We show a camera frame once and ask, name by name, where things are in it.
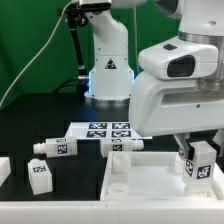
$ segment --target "white bottle-shaped block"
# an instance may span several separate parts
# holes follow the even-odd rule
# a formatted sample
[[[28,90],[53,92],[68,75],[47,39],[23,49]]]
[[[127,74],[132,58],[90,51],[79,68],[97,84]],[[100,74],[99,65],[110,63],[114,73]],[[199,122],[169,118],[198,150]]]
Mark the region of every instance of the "white bottle-shaped block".
[[[77,155],[77,140],[74,137],[46,139],[45,143],[33,145],[34,154],[45,153],[47,157]]]
[[[207,142],[191,143],[195,153],[193,160],[186,160],[183,182],[186,194],[204,194],[212,188],[216,151]]]
[[[45,160],[31,160],[28,163],[28,174],[34,195],[53,191],[52,175]]]
[[[100,149],[103,157],[108,157],[110,151],[136,151],[143,148],[144,143],[142,140],[132,140],[131,138],[105,138],[100,140]]]
[[[0,187],[11,173],[10,162],[8,157],[0,158]]]

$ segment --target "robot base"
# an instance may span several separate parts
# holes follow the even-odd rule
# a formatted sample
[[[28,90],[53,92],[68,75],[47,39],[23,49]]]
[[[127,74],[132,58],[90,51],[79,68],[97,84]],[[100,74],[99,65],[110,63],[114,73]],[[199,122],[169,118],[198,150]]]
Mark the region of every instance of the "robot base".
[[[121,100],[104,100],[96,99],[93,96],[85,93],[85,102],[99,107],[126,107],[129,105],[130,98],[121,99]]]

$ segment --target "black cable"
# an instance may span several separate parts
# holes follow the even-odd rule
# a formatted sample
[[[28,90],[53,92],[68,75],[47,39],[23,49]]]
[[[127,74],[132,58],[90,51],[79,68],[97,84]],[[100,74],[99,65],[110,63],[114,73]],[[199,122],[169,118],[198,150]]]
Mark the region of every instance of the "black cable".
[[[60,89],[68,87],[67,84],[74,82],[74,81],[78,81],[78,78],[72,78],[72,79],[68,79],[65,82],[63,82],[61,85],[59,85],[52,93],[58,93]]]
[[[67,87],[70,87],[70,86],[75,87],[76,85],[75,84],[68,84],[68,85],[65,85],[65,86],[61,86],[60,88],[55,89],[53,93],[57,94],[61,89],[67,88]]]

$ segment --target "black and white pattern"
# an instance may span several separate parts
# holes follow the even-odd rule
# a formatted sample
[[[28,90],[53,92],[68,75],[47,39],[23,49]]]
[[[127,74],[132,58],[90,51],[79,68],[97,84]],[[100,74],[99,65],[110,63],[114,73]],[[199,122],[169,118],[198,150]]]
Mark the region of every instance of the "black and white pattern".
[[[57,145],[58,155],[68,154],[67,145]]]
[[[131,126],[129,123],[113,123],[112,129],[130,129]]]
[[[107,129],[107,123],[90,123],[89,129]]]
[[[64,142],[66,142],[66,138],[58,138],[58,139],[56,140],[56,142],[57,142],[57,143],[64,143]]]
[[[113,145],[113,151],[122,151],[122,145]]]
[[[131,137],[131,131],[112,131],[112,138]]]
[[[34,171],[34,173],[45,172],[46,171],[46,167],[45,166],[34,167],[33,171]]]
[[[112,139],[111,139],[111,142],[112,142],[112,143],[121,143],[122,140],[121,140],[120,138],[112,138]]]
[[[190,160],[186,161],[186,167],[185,170],[187,171],[187,173],[192,177],[193,175],[193,171],[194,171],[194,165],[191,163]]]
[[[86,137],[87,138],[105,138],[107,132],[106,131],[88,131]]]
[[[210,177],[211,165],[198,167],[197,179]]]

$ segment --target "white tray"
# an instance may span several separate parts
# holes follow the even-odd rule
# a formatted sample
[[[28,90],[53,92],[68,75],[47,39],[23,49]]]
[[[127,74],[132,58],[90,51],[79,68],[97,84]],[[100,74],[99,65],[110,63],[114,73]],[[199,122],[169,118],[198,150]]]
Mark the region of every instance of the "white tray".
[[[215,165],[213,189],[208,197],[186,197],[184,195],[185,184],[182,174],[174,169],[174,152],[128,152],[131,156],[131,170],[127,173],[114,173],[112,170],[112,157],[116,153],[110,152],[101,200],[217,200],[224,198],[224,175]],[[128,195],[110,195],[108,186],[114,183],[123,183],[129,186]]]

